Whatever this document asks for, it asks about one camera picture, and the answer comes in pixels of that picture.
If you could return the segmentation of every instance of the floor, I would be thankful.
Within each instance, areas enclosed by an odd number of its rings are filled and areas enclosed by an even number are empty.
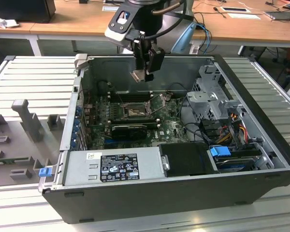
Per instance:
[[[90,41],[77,41],[77,48],[79,51],[73,52],[71,41],[39,41],[40,48],[43,50],[45,56],[74,56],[77,53],[87,53],[90,55],[114,55],[117,53],[116,46],[110,42],[90,42]],[[208,51],[215,48],[211,45]],[[284,68],[282,59],[286,56],[286,51],[279,48],[279,59],[277,63],[272,60],[276,57],[276,48],[265,50],[259,59],[259,64],[273,77],[276,78],[281,70]],[[237,57],[239,46],[217,46],[213,52],[208,54],[221,54],[224,57]],[[0,64],[5,56],[33,56],[31,46],[27,40],[15,39],[0,39]],[[279,79],[282,84],[285,78],[283,73]]]

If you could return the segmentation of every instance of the power supply label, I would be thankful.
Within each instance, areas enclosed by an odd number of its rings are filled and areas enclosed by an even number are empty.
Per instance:
[[[100,167],[102,182],[140,179],[136,154],[101,156]]]

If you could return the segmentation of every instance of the blue cable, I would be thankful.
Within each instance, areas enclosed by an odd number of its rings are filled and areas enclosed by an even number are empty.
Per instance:
[[[201,24],[197,24],[200,28],[202,28],[204,30],[204,32],[206,33],[206,36],[207,36],[207,45],[206,45],[206,49],[204,50],[203,54],[206,53],[208,47],[209,47],[209,34],[208,34],[208,30],[203,27]]]

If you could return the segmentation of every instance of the black computer case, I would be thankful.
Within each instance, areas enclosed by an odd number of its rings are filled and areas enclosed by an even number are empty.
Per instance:
[[[54,0],[0,0],[0,18],[48,23],[56,11]]]

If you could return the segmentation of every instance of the green circuit board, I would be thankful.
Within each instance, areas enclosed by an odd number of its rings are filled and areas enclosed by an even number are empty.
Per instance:
[[[188,137],[178,118],[179,101],[170,99],[163,102],[162,97],[153,97],[150,107],[146,102],[112,103],[107,97],[100,97],[92,104],[87,134],[90,137],[91,149],[116,149],[133,147],[152,147],[162,143],[188,142]],[[152,112],[144,116],[143,107]],[[136,141],[117,141],[111,137],[110,121],[121,121],[139,118],[158,118],[159,128],[148,129],[146,138]]]

